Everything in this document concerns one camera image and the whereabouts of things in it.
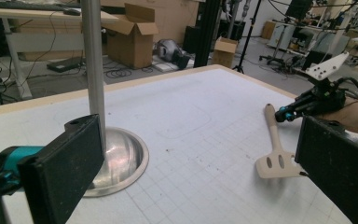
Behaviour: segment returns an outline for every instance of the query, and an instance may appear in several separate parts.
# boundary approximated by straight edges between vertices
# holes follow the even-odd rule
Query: keyboard
[[[66,7],[80,8],[80,5],[78,3],[68,3],[68,4],[62,3],[58,5],[51,5],[51,4],[29,4],[29,3],[23,3],[21,1],[7,1],[7,2],[0,1],[0,8],[6,8],[6,9],[63,11]]]

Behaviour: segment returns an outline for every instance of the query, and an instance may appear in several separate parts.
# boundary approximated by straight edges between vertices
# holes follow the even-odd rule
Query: spatula
[[[284,151],[282,148],[274,106],[267,104],[264,112],[271,135],[272,152],[255,162],[258,174],[261,178],[302,176],[301,166],[292,162],[295,153]]]

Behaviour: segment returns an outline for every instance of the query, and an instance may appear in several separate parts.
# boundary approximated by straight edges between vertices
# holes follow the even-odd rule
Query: spatula handle
[[[266,116],[266,121],[269,129],[269,134],[271,134],[272,148],[273,150],[282,149],[281,140],[278,135],[277,120],[275,119],[275,108],[271,104],[267,104],[264,109],[264,114]]]

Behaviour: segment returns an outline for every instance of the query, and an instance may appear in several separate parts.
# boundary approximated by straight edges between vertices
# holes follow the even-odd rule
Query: cable
[[[40,59],[40,58],[42,58],[43,56],[45,56],[46,54],[48,54],[49,52],[51,52],[51,50],[53,49],[53,46],[54,46],[54,43],[55,43],[55,40],[56,40],[56,37],[57,37],[57,33],[56,33],[56,30],[55,30],[55,27],[54,27],[54,23],[52,22],[52,20],[51,20],[51,17],[53,16],[53,14],[55,14],[55,13],[58,13],[58,11],[54,11],[54,12],[52,12],[49,16],[48,16],[48,20],[49,20],[49,22],[50,22],[50,24],[51,24],[51,27],[53,28],[53,40],[51,41],[51,45],[50,45],[50,48],[46,51],[46,52],[44,52],[42,55],[40,55],[39,57],[37,57],[35,60],[34,60],[34,63],[33,63],[33,65],[32,65],[32,67],[31,67],[31,70],[29,71],[29,73],[28,73],[28,76],[24,79],[24,81],[19,85],[20,87],[22,87],[23,85],[24,85],[24,83],[27,81],[27,79],[29,78],[29,76],[31,75],[31,73],[32,73],[32,71],[33,71],[33,69],[34,69],[34,65],[36,64],[36,62]]]
[[[335,81],[335,83],[337,83],[339,86],[340,84],[342,84],[345,81],[351,81],[358,89],[358,81],[356,79],[354,79],[353,77],[342,77],[339,80]]]

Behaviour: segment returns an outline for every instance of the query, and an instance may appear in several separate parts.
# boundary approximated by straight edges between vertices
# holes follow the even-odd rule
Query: gray floor
[[[259,61],[259,56],[273,55],[274,49],[266,46],[268,41],[259,37],[251,38],[242,64],[240,64],[241,53],[245,44],[245,38],[240,41],[237,47],[232,67],[240,67],[243,73],[247,76],[254,77],[270,85],[276,86],[285,91],[289,91],[295,95],[299,95],[304,91],[309,90],[313,85],[307,81],[307,78],[301,75],[294,74],[293,71],[283,71],[278,69],[279,65],[276,63],[267,64],[266,60]],[[279,58],[284,58],[287,62],[295,56],[293,54],[279,51],[276,55]],[[50,62],[23,62],[23,71],[28,77],[28,84],[30,86],[34,98],[60,94],[68,91],[77,91],[87,88],[87,77],[85,67],[80,69],[73,69],[64,73],[54,73],[46,68],[47,63]],[[9,77],[10,59],[8,57],[0,58],[0,67],[2,72],[0,77],[6,80]],[[119,63],[112,62],[108,57],[103,56],[103,78],[106,84],[113,84],[123,81],[128,81],[137,78],[164,76],[164,73],[150,67],[145,69],[132,70]],[[338,77],[350,76],[358,80],[358,70],[344,65],[336,72],[330,79],[337,79]],[[8,80],[6,82],[7,90],[4,92],[4,103],[14,103],[21,100],[21,93],[16,85]],[[355,89],[352,84],[345,83],[345,87]]]

